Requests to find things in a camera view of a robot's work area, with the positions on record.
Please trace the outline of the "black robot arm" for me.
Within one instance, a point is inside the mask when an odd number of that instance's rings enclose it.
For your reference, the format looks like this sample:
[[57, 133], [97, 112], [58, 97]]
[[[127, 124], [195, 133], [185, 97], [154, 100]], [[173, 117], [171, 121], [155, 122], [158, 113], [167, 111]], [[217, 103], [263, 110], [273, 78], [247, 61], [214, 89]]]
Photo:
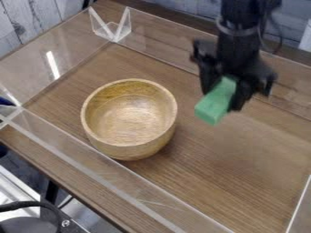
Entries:
[[209, 41], [194, 40], [191, 60], [199, 68], [201, 88], [210, 94], [225, 77], [237, 83], [227, 111], [241, 111], [254, 95], [270, 96], [278, 73], [265, 62], [265, 29], [281, 8], [282, 0], [223, 0], [217, 19], [217, 48], [210, 52]]

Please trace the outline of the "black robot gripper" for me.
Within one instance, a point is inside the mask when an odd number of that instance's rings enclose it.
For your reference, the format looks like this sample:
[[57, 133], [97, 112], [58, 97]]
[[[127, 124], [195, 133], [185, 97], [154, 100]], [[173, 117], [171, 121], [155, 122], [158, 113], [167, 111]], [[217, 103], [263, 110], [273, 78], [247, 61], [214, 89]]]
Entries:
[[213, 90], [223, 76], [231, 76], [238, 82], [231, 98], [231, 111], [241, 111], [255, 93], [269, 96], [278, 79], [277, 72], [261, 56], [259, 25], [257, 23], [245, 27], [219, 17], [219, 37], [214, 53], [207, 40], [194, 40], [191, 61], [199, 68], [203, 94]]

